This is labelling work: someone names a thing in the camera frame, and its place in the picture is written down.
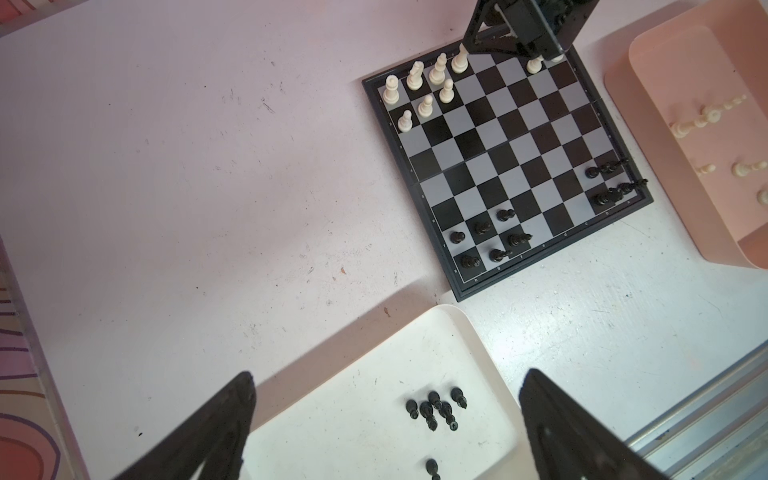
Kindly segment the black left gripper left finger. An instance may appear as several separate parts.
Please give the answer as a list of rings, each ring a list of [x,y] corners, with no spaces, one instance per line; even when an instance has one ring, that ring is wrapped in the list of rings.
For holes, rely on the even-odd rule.
[[[238,373],[120,479],[237,479],[257,404],[252,374]]]

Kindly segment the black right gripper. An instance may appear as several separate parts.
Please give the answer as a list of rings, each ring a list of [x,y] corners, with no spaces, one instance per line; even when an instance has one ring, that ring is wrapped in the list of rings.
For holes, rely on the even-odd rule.
[[[471,54],[552,60],[570,49],[598,0],[480,0],[462,45]]]

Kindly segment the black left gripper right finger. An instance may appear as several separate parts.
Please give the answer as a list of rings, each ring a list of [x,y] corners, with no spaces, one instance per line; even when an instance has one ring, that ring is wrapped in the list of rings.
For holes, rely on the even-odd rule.
[[[541,479],[665,480],[538,369],[527,372],[519,403]]]

